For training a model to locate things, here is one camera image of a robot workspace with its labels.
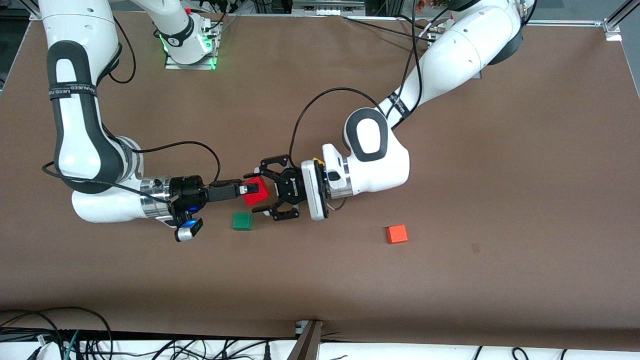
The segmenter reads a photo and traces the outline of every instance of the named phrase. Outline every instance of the velcro strap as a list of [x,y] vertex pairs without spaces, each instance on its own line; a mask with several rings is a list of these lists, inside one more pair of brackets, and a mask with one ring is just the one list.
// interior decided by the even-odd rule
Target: velcro strap
[[92,84],[56,83],[49,86],[49,100],[71,97],[71,94],[89,94],[98,96],[98,91]]
[[406,120],[406,118],[411,116],[411,110],[409,110],[409,108],[406,107],[404,102],[400,99],[398,95],[396,95],[395,92],[392,92],[389,96],[387,96],[387,99],[391,100],[391,103],[394,105],[394,107],[400,113],[400,116],[402,116],[403,119]]

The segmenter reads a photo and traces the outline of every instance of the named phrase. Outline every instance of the gray floor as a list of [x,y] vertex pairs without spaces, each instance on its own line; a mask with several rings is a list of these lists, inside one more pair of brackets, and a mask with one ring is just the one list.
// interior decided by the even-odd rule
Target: gray floor
[[[535,20],[602,20],[615,11],[624,0],[538,0],[534,13]],[[113,4],[119,10],[133,10],[137,6],[128,1]],[[631,13],[621,24],[622,45],[627,55],[631,73],[640,88],[640,10]],[[24,33],[24,26],[0,20],[0,55],[2,69],[0,77],[6,77],[4,69],[15,56],[19,40]]]

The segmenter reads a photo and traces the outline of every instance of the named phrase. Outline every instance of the white robot link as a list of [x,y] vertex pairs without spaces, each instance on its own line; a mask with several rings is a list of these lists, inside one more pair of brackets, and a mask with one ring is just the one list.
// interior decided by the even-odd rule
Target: white robot link
[[[212,51],[208,38],[215,26],[187,14],[180,0],[132,1],[151,17],[176,62],[195,63]],[[100,119],[96,87],[118,65],[122,50],[108,0],[41,0],[40,9],[57,130],[54,161],[48,164],[55,165],[57,174],[44,170],[74,190],[73,207],[82,219],[155,218],[175,227],[176,240],[185,241],[201,228],[202,219],[192,214],[207,202],[257,191],[240,180],[204,185],[200,176],[143,177],[138,144],[113,136]]]
[[[267,163],[286,166],[283,177],[289,181],[278,182],[279,174],[269,174],[263,168],[245,175],[250,177],[266,171],[268,177],[276,180],[279,201],[254,211],[265,212],[275,220],[296,218],[298,203],[307,200],[311,218],[322,220],[328,217],[329,197],[378,192],[404,184],[409,177],[409,152],[394,136],[393,128],[416,107],[462,85],[485,66],[499,63],[515,53],[534,5],[535,0],[450,0],[447,7],[454,24],[419,60],[422,96],[419,95],[418,67],[415,67],[404,86],[379,103],[380,109],[362,108],[349,116],[342,133],[344,144],[351,151],[349,156],[343,156],[328,143],[322,148],[324,165],[317,160],[306,160],[296,168],[286,155],[265,159]],[[297,189],[304,187],[304,194],[287,197],[292,192],[292,184]],[[294,208],[279,212],[277,207],[285,202]]]

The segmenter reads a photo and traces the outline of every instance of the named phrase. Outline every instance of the white floor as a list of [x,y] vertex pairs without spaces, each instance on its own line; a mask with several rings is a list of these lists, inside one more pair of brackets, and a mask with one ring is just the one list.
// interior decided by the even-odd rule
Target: white floor
[[[187,345],[190,341],[179,341],[178,345]],[[239,341],[229,348],[227,353],[243,348],[256,341]],[[144,354],[160,349],[166,340],[149,341],[115,341],[115,352],[128,352]],[[213,357],[224,345],[222,340],[207,340],[207,357]],[[289,352],[293,348],[295,341],[272,341],[272,360],[286,360]],[[39,346],[37,342],[24,343],[0,343],[0,360],[26,360],[29,355]],[[108,352],[109,343],[100,343],[100,350]],[[203,354],[204,344],[197,341],[189,347],[190,351]],[[476,353],[477,347],[456,346],[456,345],[416,345],[416,344],[396,344],[396,343],[323,343],[320,346],[318,360],[336,360],[347,356],[344,360],[471,360]],[[524,348],[530,360],[558,360],[561,349],[551,348]],[[264,345],[258,345],[249,349],[242,355],[250,356],[253,360],[263,360]],[[173,355],[172,350],[167,350],[158,360],[168,360]],[[114,355],[113,360],[149,360],[153,355],[132,357],[128,355]],[[640,360],[640,352],[613,352],[594,350],[569,350],[564,356],[565,360]],[[58,349],[51,344],[46,345],[40,352],[38,360],[59,360]],[[178,360],[188,360],[187,356],[180,356]],[[511,348],[509,347],[483,347],[478,360],[504,359],[512,360]],[[519,360],[525,360],[524,356],[518,353]]]

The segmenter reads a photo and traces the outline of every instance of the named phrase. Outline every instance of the cable connector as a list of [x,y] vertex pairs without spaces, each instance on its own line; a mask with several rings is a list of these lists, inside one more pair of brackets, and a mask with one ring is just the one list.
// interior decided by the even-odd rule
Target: cable connector
[[271,360],[271,345],[268,341],[264,344],[264,360]]

